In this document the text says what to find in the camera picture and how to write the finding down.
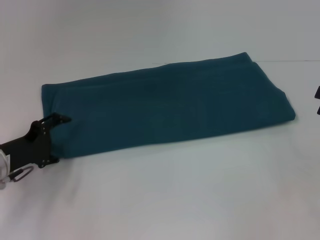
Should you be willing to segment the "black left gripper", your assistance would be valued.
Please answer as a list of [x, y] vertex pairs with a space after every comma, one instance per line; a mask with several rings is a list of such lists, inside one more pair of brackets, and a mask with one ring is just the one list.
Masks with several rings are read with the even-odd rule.
[[56, 112], [39, 121], [32, 122], [26, 135], [0, 145], [0, 149], [10, 158], [11, 171], [28, 164], [35, 164], [40, 169], [57, 164], [60, 159], [51, 154], [50, 130], [71, 122], [68, 116]]

